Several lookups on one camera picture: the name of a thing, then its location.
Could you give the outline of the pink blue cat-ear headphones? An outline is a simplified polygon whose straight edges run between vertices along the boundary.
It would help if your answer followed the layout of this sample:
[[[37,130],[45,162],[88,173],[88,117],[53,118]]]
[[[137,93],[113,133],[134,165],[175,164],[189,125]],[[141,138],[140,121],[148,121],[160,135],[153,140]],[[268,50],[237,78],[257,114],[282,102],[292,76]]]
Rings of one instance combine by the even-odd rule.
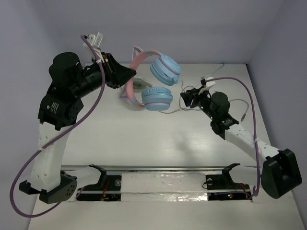
[[[165,112],[173,101],[173,94],[169,88],[179,83],[182,70],[170,56],[153,49],[144,50],[139,46],[133,47],[132,62],[129,68],[138,71],[143,61],[150,57],[154,58],[149,65],[150,74],[148,76],[136,74],[120,88],[118,98],[124,102],[128,99],[133,105],[143,107],[144,110]],[[135,77],[142,77],[152,85],[151,88],[141,93],[142,104],[136,99],[133,92]]]

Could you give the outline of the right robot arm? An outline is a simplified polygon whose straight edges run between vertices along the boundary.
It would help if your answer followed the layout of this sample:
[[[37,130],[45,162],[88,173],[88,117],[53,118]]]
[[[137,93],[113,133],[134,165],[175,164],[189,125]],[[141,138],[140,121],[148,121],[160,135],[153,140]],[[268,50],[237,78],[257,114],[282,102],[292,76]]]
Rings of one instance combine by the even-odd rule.
[[[210,94],[207,90],[192,89],[180,94],[185,106],[200,108],[210,119],[210,126],[223,140],[234,144],[256,161],[256,167],[233,163],[222,170],[222,184],[233,188],[242,183],[256,190],[262,188],[278,199],[302,183],[295,154],[280,150],[249,133],[229,114],[230,102],[223,92]]]

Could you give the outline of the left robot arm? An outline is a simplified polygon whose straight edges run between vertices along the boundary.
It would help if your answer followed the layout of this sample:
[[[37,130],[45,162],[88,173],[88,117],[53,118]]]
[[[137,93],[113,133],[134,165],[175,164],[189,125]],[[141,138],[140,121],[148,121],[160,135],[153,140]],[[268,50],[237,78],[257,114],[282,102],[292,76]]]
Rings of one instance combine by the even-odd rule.
[[[65,52],[54,57],[49,67],[52,83],[43,97],[39,112],[39,150],[31,175],[19,190],[38,194],[46,204],[67,201],[77,190],[80,176],[61,170],[69,129],[83,109],[82,98],[102,86],[117,89],[136,75],[136,70],[119,64],[110,53],[102,54],[102,68],[93,63],[83,68],[77,54]]]

